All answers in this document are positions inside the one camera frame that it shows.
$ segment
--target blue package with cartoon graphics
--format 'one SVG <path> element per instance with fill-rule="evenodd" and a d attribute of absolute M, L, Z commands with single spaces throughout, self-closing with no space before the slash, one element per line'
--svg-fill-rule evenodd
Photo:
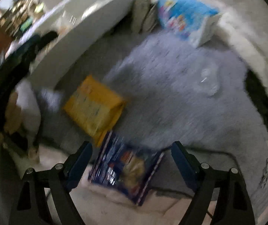
<path fill-rule="evenodd" d="M 133 146 L 109 131 L 88 180 L 116 189 L 141 206 L 162 157 L 162 151 Z"/>
<path fill-rule="evenodd" d="M 202 29 L 198 32 L 201 37 L 206 30 L 204 20 L 218 14 L 218 10 L 197 0 L 158 0 L 157 5 L 162 27 L 174 31 L 183 39 Z"/>

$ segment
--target yellow object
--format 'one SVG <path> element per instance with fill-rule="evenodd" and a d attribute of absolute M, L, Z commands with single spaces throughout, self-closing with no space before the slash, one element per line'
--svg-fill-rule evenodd
<path fill-rule="evenodd" d="M 69 98 L 63 109 L 100 146 L 119 119 L 124 99 L 91 75 Z"/>

